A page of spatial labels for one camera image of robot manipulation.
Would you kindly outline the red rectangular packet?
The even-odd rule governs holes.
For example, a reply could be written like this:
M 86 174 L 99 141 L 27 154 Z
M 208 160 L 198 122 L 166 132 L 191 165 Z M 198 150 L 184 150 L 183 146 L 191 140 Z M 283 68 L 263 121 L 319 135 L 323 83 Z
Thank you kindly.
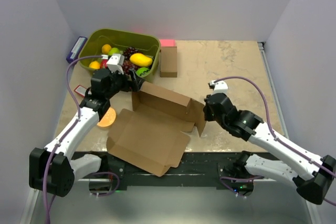
M 74 89 L 74 92 L 76 94 L 78 94 L 79 96 L 81 97 L 84 97 L 85 96 L 85 93 L 86 93 L 86 88 L 83 87 L 82 85 L 78 85 L 75 89 Z

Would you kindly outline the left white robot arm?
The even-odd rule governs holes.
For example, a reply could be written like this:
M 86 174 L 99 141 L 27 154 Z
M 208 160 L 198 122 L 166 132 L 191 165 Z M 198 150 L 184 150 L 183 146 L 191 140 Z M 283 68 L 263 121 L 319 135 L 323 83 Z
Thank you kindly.
M 29 186 L 59 197 L 66 196 L 74 182 L 93 174 L 103 178 L 109 165 L 95 153 L 73 160 L 85 136 L 110 108 L 110 99 L 119 93 L 138 92 L 145 80 L 131 70 L 129 74 L 109 69 L 94 71 L 91 86 L 79 104 L 79 110 L 63 131 L 44 148 L 29 155 Z

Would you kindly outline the orange round sponge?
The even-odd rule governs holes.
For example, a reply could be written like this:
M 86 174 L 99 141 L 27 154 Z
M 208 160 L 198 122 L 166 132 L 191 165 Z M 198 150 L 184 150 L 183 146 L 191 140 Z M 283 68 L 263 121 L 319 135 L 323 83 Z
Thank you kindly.
M 116 120 L 117 113 L 115 109 L 109 108 L 103 118 L 97 123 L 100 128 L 110 127 Z

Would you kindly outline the large cardboard box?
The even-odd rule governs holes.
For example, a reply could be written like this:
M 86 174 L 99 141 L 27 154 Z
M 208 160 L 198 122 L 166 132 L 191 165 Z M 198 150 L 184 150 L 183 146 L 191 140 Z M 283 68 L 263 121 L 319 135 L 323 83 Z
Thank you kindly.
M 132 93 L 132 110 L 122 109 L 107 138 L 109 154 L 157 177 L 177 168 L 194 128 L 203 133 L 204 105 L 144 82 Z

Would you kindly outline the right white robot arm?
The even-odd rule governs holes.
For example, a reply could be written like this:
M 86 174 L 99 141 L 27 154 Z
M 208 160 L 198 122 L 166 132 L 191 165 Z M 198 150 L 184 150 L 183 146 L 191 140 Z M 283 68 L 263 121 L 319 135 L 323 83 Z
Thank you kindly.
M 320 205 L 335 177 L 335 158 L 321 157 L 273 131 L 259 116 L 238 110 L 224 93 L 205 98 L 206 121 L 217 122 L 234 137 L 241 138 L 268 151 L 276 160 L 256 154 L 245 154 L 234 165 L 239 178 L 248 175 L 270 178 L 296 189 L 305 200 Z

